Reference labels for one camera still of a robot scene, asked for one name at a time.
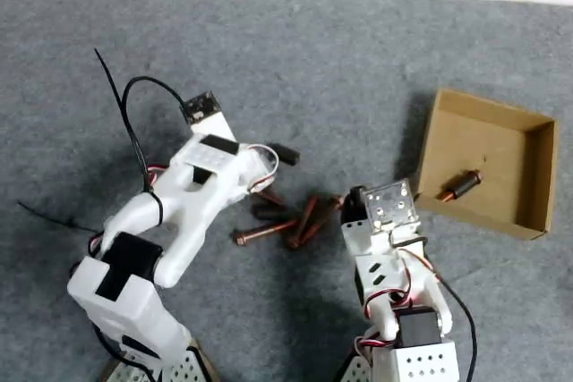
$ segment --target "open cardboard box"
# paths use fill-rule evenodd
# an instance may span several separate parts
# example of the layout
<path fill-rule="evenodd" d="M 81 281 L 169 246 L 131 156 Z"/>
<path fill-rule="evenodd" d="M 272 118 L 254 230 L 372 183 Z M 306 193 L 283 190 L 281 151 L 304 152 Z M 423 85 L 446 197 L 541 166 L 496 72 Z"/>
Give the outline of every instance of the open cardboard box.
<path fill-rule="evenodd" d="M 452 89 L 436 96 L 418 171 L 416 206 L 471 224 L 534 239 L 549 231 L 557 162 L 557 124 Z M 452 178 L 479 169 L 483 182 L 447 203 Z"/>

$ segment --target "silver metal bracket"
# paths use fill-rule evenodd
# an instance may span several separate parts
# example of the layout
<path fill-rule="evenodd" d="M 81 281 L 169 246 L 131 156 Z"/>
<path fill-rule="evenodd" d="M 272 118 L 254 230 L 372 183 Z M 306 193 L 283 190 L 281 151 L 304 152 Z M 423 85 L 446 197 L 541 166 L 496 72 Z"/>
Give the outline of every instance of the silver metal bracket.
<path fill-rule="evenodd" d="M 365 190 L 363 201 L 374 233 L 388 232 L 418 220 L 407 179 Z"/>

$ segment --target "copper bolt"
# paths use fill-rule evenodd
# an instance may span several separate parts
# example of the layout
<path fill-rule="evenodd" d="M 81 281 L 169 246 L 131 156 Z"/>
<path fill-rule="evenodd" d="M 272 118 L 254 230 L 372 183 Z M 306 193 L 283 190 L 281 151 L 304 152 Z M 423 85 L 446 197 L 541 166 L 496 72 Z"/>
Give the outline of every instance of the copper bolt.
<path fill-rule="evenodd" d="M 286 244 L 288 245 L 289 248 L 298 248 L 297 243 L 300 241 L 301 236 L 303 235 L 304 228 L 306 227 L 306 224 L 308 223 L 308 220 L 311 217 L 311 213 L 314 210 L 314 207 L 316 206 L 316 202 L 318 201 L 318 199 L 319 199 L 318 196 L 316 194 L 313 194 L 306 202 L 303 215 L 301 216 L 301 222 L 299 223 L 296 232 L 286 240 Z"/>
<path fill-rule="evenodd" d="M 287 228 L 294 227 L 297 224 L 298 224 L 298 218 L 289 219 L 284 223 L 264 225 L 262 227 L 253 228 L 252 230 L 246 230 L 243 232 L 234 230 L 231 233 L 231 237 L 233 238 L 233 240 L 237 245 L 244 246 L 247 244 L 248 241 L 254 239 L 255 237 L 262 237 L 271 233 L 280 232 L 281 230 L 286 230 Z"/>
<path fill-rule="evenodd" d="M 451 183 L 446 190 L 441 192 L 437 199 L 444 202 L 459 199 L 476 185 L 482 183 L 482 179 L 482 174 L 479 170 L 466 171 L 456 181 Z"/>
<path fill-rule="evenodd" d="M 448 191 L 448 190 L 441 192 L 440 194 L 438 194 L 438 197 L 437 197 L 437 199 L 439 201 L 443 201 L 444 203 L 446 201 L 452 200 L 453 198 L 454 198 L 454 193 L 451 191 Z"/>
<path fill-rule="evenodd" d="M 306 232 L 304 232 L 302 237 L 300 237 L 299 240 L 296 243 L 294 243 L 294 247 L 292 248 L 293 249 L 299 248 L 300 246 L 303 246 L 308 241 L 310 241 L 311 238 L 316 233 L 318 233 L 318 231 L 326 224 L 330 216 L 337 210 L 342 208 L 343 203 L 344 199 L 341 196 L 336 196 L 332 198 L 330 204 L 324 209 L 321 216 L 316 221 L 314 221 L 314 223 L 312 223 L 310 227 L 308 227 L 308 230 L 306 230 Z"/>
<path fill-rule="evenodd" d="M 285 202 L 280 198 L 280 196 L 278 196 L 278 194 L 276 194 L 270 187 L 267 187 L 264 190 L 255 193 L 255 195 L 281 208 L 285 208 L 287 206 Z"/>

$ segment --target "rusty bolt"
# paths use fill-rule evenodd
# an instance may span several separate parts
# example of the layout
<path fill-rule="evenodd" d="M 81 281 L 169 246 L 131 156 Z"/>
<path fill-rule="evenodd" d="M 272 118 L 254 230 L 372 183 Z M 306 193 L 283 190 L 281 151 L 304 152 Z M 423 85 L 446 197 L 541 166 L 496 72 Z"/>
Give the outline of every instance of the rusty bolt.
<path fill-rule="evenodd" d="M 336 197 L 332 198 L 330 200 L 330 204 L 324 209 L 321 216 L 319 216 L 319 218 L 317 218 L 317 220 L 314 221 L 314 223 L 312 223 L 308 227 L 308 230 L 306 230 L 306 232 L 304 232 L 304 234 L 302 234 L 299 237 L 298 241 L 290 242 L 289 243 L 290 247 L 292 249 L 296 249 L 296 248 L 299 248 L 299 247 L 305 245 L 308 241 L 310 241 L 311 238 L 316 233 L 318 233 L 318 231 L 326 224 L 326 222 L 329 220 L 330 216 L 334 212 L 336 212 L 337 210 L 342 208 L 343 203 L 344 203 L 344 199 L 341 196 L 336 196 Z"/>
<path fill-rule="evenodd" d="M 264 225 L 262 227 L 253 228 L 252 230 L 246 230 L 243 232 L 234 230 L 231 233 L 231 237 L 233 238 L 233 240 L 237 245 L 244 246 L 247 244 L 248 241 L 254 239 L 255 237 L 262 237 L 271 233 L 280 232 L 281 230 L 286 230 L 287 228 L 294 227 L 297 224 L 298 224 L 298 218 L 289 219 L 288 221 L 285 221 L 283 223 Z"/>
<path fill-rule="evenodd" d="M 304 228 L 308 223 L 309 218 L 311 217 L 311 213 L 314 210 L 314 207 L 316 206 L 316 202 L 318 201 L 318 199 L 319 199 L 318 196 L 316 194 L 313 194 L 306 202 L 303 215 L 301 216 L 301 222 L 298 224 L 295 233 L 293 233 L 293 235 L 286 240 L 286 244 L 288 245 L 289 248 L 298 248 L 296 244 L 299 242 L 301 235 L 303 234 Z"/>
<path fill-rule="evenodd" d="M 276 194 L 270 187 L 255 193 L 255 195 L 281 208 L 285 208 L 287 206 L 280 196 L 278 196 L 278 194 Z"/>

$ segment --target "metal screw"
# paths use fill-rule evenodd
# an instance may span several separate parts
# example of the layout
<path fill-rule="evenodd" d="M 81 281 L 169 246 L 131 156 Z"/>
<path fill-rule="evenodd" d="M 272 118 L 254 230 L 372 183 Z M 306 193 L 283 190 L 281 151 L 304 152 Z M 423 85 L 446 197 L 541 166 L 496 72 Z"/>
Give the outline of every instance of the metal screw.
<path fill-rule="evenodd" d="M 288 221 L 285 221 L 284 223 L 264 225 L 263 227 L 257 227 L 253 228 L 252 230 L 246 230 L 243 232 L 234 230 L 231 233 L 231 237 L 233 238 L 233 240 L 237 245 L 244 246 L 248 241 L 254 239 L 255 237 L 262 237 L 271 233 L 280 232 L 281 230 L 294 227 L 297 224 L 298 224 L 298 219 L 290 219 Z"/>

